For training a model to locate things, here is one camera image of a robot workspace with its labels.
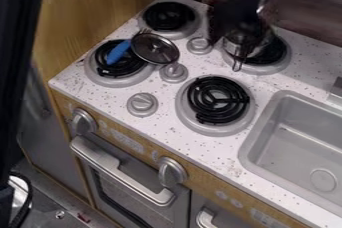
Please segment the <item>speckled countertop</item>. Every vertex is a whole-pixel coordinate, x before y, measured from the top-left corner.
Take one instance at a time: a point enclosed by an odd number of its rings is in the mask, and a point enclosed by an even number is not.
[[[206,10],[205,5],[190,0],[174,1],[186,3],[201,14]],[[108,38],[129,38],[138,30],[134,17]],[[49,85],[310,226],[340,228],[341,217],[254,175],[237,158],[241,144],[275,92],[292,90],[326,102],[336,77],[342,76],[341,48],[283,29],[275,30],[291,46],[292,60],[284,71],[267,76],[234,73],[218,50],[196,56],[187,51],[187,39],[174,41],[181,52],[180,63],[189,69],[188,80],[200,75],[223,75],[245,85],[252,92],[257,106],[255,118],[247,129],[233,136],[206,137],[185,127],[174,108],[176,93],[183,83],[165,83],[157,71],[138,85],[110,89],[91,82],[84,73],[83,63],[76,61],[50,80]],[[203,30],[199,29],[191,37],[202,33]],[[149,92],[158,98],[160,106],[154,115],[137,118],[128,113],[126,102],[138,92]]]

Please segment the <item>gray sink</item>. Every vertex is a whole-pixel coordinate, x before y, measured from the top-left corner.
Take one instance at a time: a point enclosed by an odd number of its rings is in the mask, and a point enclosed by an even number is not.
[[[239,150],[242,165],[342,217],[342,112],[291,91],[270,100]]]

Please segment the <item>oven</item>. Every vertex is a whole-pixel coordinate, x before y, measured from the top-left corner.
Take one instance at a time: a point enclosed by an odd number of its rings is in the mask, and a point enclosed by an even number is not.
[[[189,189],[163,187],[157,170],[93,133],[74,137],[71,149],[81,160],[96,208],[123,227],[188,227]]]

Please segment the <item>knob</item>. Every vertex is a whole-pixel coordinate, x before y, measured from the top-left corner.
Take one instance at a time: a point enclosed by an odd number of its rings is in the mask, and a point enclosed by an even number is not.
[[[149,93],[138,93],[127,101],[127,110],[136,117],[147,117],[158,109],[158,100]]]
[[[182,165],[171,158],[161,157],[158,161],[158,166],[159,182],[167,188],[184,183],[188,179],[188,174]]]
[[[189,52],[196,55],[208,54],[213,46],[210,44],[209,40],[203,37],[196,37],[188,41],[186,45]]]
[[[94,118],[85,110],[76,108],[72,113],[71,128],[76,135],[95,133],[97,124]]]
[[[169,83],[180,83],[189,76],[188,69],[180,63],[172,63],[160,69],[160,77]]]

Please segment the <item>blue object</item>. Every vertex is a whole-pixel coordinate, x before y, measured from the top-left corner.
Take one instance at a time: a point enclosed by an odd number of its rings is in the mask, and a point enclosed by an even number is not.
[[[107,55],[107,65],[112,65],[118,62],[130,47],[131,40],[125,40],[113,48]]]

